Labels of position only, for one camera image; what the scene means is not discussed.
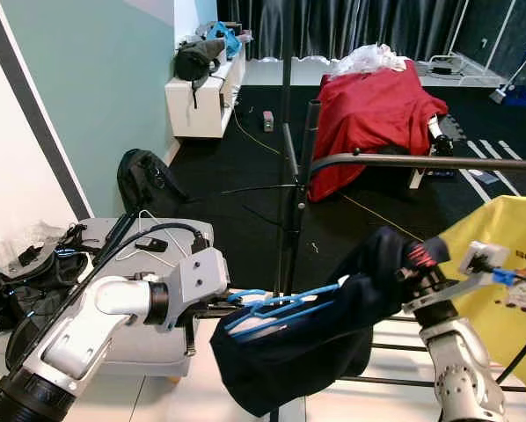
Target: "yellow cable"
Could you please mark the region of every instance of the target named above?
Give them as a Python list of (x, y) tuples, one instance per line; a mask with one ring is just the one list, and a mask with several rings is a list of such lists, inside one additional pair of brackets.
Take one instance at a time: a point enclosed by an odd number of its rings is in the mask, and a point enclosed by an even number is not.
[(279, 151), (277, 151), (275, 148), (272, 148), (272, 147), (269, 147), (268, 145), (266, 145), (265, 143), (261, 142), (261, 141), (258, 141), (257, 139), (255, 139), (255, 136), (252, 136), (250, 135), (243, 127), (242, 125), (239, 124), (239, 121), (237, 121), (237, 115), (236, 115), (236, 108), (234, 107), (233, 108), (233, 112), (234, 112), (234, 119), (236, 120), (236, 124), (237, 124), (237, 127), (239, 128), (239, 130), (241, 130), (244, 134), (246, 134), (247, 136), (249, 136), (250, 138), (252, 138), (256, 143), (258, 143), (261, 147), (263, 148), (267, 148), (269, 149), (270, 151), (274, 152), (276, 155), (280, 155), (281, 153)]
[(413, 233), (410, 233), (409, 231), (407, 231), (406, 229), (404, 229), (403, 227), (401, 226), (398, 226), (395, 222), (387, 219), (386, 217), (383, 217), (381, 216), (378, 212), (376, 211), (373, 211), (372, 209), (370, 208), (367, 208), (365, 207), (364, 205), (360, 204), (359, 202), (357, 202), (356, 200), (354, 200), (353, 198), (349, 198), (348, 196), (346, 196), (344, 193), (340, 193), (340, 195), (345, 198), (346, 200), (348, 200), (349, 202), (353, 202), (357, 207), (361, 207), (362, 209), (365, 209), (367, 211), (369, 211), (372, 215), (375, 215), (376, 217), (380, 218), (381, 220), (384, 220), (385, 222), (389, 223), (391, 226), (395, 227), (396, 229), (406, 233), (408, 236), (411, 236), (413, 237), (414, 239), (416, 240), (419, 240), (420, 242), (423, 242), (423, 239), (415, 236)]

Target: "small box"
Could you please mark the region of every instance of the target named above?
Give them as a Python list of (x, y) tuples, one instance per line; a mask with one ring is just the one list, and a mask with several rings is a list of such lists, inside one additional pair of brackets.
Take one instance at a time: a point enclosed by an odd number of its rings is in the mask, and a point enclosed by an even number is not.
[(263, 132), (273, 132), (274, 130), (274, 118), (273, 114), (269, 111), (263, 112)]

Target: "broom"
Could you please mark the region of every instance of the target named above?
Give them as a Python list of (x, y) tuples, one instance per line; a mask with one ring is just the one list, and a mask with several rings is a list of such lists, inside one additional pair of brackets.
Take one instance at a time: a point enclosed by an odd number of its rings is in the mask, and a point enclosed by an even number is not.
[(511, 85), (511, 83), (515, 80), (515, 78), (517, 77), (517, 75), (519, 75), (519, 72), (521, 72), (523, 70), (523, 68), (525, 67), (526, 65), (526, 59), (525, 61), (521, 64), (521, 66), (519, 67), (519, 69), (513, 74), (513, 76), (508, 80), (508, 82), (503, 85), (503, 88), (498, 88), (497, 90), (495, 90), (494, 92), (492, 92), (490, 94), (490, 98), (495, 101), (497, 104), (501, 104), (501, 101), (503, 101), (503, 99), (506, 97), (506, 91), (508, 90), (509, 88), (509, 85)]

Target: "black clothing rack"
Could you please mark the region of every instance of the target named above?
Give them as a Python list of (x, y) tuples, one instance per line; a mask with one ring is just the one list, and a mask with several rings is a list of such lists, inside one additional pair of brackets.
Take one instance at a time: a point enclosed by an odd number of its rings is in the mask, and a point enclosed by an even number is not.
[[(427, 156), (387, 156), (377, 154), (361, 154), (358, 149), (353, 154), (337, 154), (312, 162), (314, 145), (318, 131), (318, 116), (320, 103), (312, 100), (308, 104), (304, 137), (300, 162), (296, 160), (292, 135), (290, 133), (290, 78), (292, 72), (293, 31), (295, 22), (296, 1), (283, 1), (287, 8), (284, 21), (284, 43), (282, 54), (282, 99), (281, 99), (281, 128), (283, 142), (279, 155), (281, 185), (292, 184), (294, 187), (281, 193), (278, 206), (277, 229), (277, 265), (274, 283), (274, 294), (284, 293), (290, 295), (293, 290), (296, 257), (302, 219), (307, 207), (307, 192), (310, 178), (313, 173), (335, 164), (366, 164), (396, 167), (417, 168), (449, 168), (449, 169), (485, 169), (485, 170), (516, 170), (526, 171), (526, 161), (519, 160), (493, 160), (472, 159), (462, 157), (427, 157)], [(393, 316), (391, 321), (407, 323), (415, 322), (414, 318)], [(425, 347), (373, 344), (375, 348), (405, 350), (408, 352), (426, 353)], [(415, 387), (433, 388), (432, 382), (398, 380), (388, 378), (375, 378), (365, 376), (343, 376), (342, 380), (355, 382), (373, 382), (382, 384), (396, 384)], [(504, 391), (526, 392), (524, 387), (501, 387)], [(279, 409), (272, 411), (270, 422), (278, 422)]]

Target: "blue clothes hanger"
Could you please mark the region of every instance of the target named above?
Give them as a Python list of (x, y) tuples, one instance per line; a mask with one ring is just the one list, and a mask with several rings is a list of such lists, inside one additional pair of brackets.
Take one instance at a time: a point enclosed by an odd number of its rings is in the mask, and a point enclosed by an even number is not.
[[(294, 308), (297, 308), (299, 306), (304, 305), (306, 302), (303, 300), (303, 298), (305, 298), (307, 296), (319, 295), (319, 294), (325, 293), (325, 292), (332, 292), (332, 291), (337, 290), (339, 288), (340, 288), (340, 285), (338, 283), (335, 283), (335, 284), (331, 284), (329, 286), (314, 288), (312, 290), (308, 290), (306, 292), (303, 292), (303, 293), (301, 293), (299, 295), (291, 295), (291, 296), (283, 296), (283, 297), (272, 297), (272, 298), (266, 299), (264, 301), (248, 302), (246, 305), (251, 308), (249, 313), (247, 313), (244, 316), (238, 318), (237, 320), (227, 324), (226, 326), (224, 326), (224, 329), (226, 331), (233, 330), (235, 327), (237, 327), (238, 325), (243, 323), (248, 318), (257, 317), (257, 318), (263, 319), (263, 318), (275, 317), (277, 315), (280, 315), (283, 312), (286, 312), (287, 310), (291, 310), (291, 309), (294, 309)], [(232, 301), (236, 300), (238, 297), (242, 297), (242, 296), (245, 296), (245, 295), (261, 295), (260, 292), (263, 292), (262, 294), (266, 293), (263, 290), (245, 290), (244, 292), (235, 293), (234, 295), (229, 296), (228, 297), (228, 301), (232, 302)], [(261, 309), (261, 308), (263, 308), (265, 306), (272, 305), (274, 303), (278, 303), (278, 302), (291, 302), (291, 303), (288, 304), (288, 305), (285, 305), (285, 306), (281, 306), (280, 308), (269, 310), (268, 312), (259, 312), (259, 309)], [(308, 315), (308, 314), (310, 314), (312, 312), (316, 312), (317, 310), (323, 309), (323, 308), (331, 305), (333, 302), (335, 302), (335, 301), (328, 301), (328, 302), (320, 303), (319, 305), (313, 306), (313, 307), (305, 309), (305, 310), (301, 310), (300, 312), (296, 312), (295, 314), (292, 314), (292, 315), (289, 315), (289, 316), (285, 316), (283, 318), (277, 318), (274, 321), (270, 321), (268, 323), (264, 323), (264, 324), (258, 325), (256, 327), (248, 328), (246, 330), (242, 330), (242, 331), (239, 331), (239, 332), (234, 332), (233, 334), (231, 334), (231, 336), (233, 338), (237, 338), (239, 336), (244, 336), (244, 335), (247, 335), (247, 334), (254, 333), (256, 331), (264, 330), (267, 327), (271, 327), (273, 325), (285, 324), (288, 321), (291, 321), (293, 319), (296, 319), (296, 318), (302, 317), (304, 315)]]

